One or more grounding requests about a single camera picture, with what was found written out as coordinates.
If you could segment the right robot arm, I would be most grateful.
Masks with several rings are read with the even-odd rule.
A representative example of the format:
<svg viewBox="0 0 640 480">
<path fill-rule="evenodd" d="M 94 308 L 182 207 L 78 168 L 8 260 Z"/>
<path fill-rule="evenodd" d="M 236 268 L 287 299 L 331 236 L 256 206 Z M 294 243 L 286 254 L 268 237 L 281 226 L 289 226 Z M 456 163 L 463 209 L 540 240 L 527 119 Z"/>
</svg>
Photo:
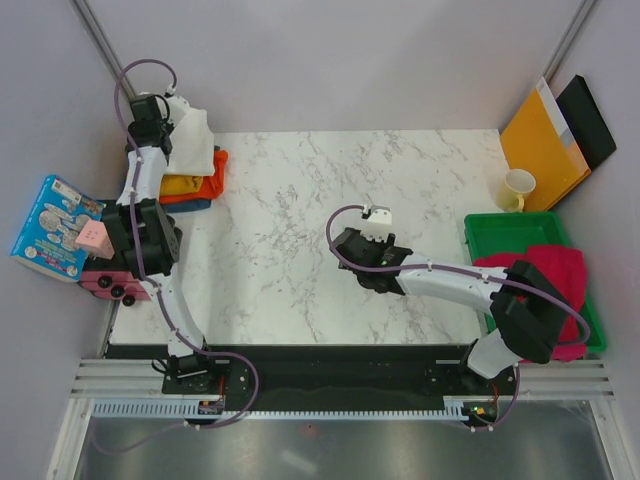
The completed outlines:
<svg viewBox="0 0 640 480">
<path fill-rule="evenodd" d="M 503 370 L 521 361 L 548 363 L 569 316 L 566 298 L 533 264 L 518 260 L 508 268 L 435 264 L 409 248 L 368 239 L 347 228 L 332 241 L 339 267 L 377 293 L 429 296 L 489 315 L 495 329 L 474 341 L 458 368 L 458 381 L 477 394 Z"/>
</svg>

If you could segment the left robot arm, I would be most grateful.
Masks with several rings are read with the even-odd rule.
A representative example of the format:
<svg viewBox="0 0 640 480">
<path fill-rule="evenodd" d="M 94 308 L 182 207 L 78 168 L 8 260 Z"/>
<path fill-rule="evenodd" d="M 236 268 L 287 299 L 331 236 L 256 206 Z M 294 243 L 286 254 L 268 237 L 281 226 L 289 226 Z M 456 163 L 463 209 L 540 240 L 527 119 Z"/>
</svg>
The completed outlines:
<svg viewBox="0 0 640 480">
<path fill-rule="evenodd" d="M 172 144 L 170 106 L 157 94 L 129 102 L 133 121 L 125 125 L 128 170 L 123 190 L 102 221 L 115 257 L 138 280 L 169 328 L 164 375 L 198 393 L 219 382 L 218 367 L 203 354 L 206 341 L 188 307 L 178 272 L 182 231 L 160 204 L 161 180 Z"/>
</svg>

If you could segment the white t shirt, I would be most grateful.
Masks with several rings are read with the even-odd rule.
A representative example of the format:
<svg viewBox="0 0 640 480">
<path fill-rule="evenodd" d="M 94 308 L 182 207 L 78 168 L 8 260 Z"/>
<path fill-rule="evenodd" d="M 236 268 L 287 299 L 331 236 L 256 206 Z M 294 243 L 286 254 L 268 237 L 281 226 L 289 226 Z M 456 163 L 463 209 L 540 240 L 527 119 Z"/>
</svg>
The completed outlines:
<svg viewBox="0 0 640 480">
<path fill-rule="evenodd" d="M 169 175 L 213 176 L 215 137 L 208 125 L 207 112 L 187 107 L 174 118 L 170 134 L 172 151 L 166 173 Z"/>
</svg>

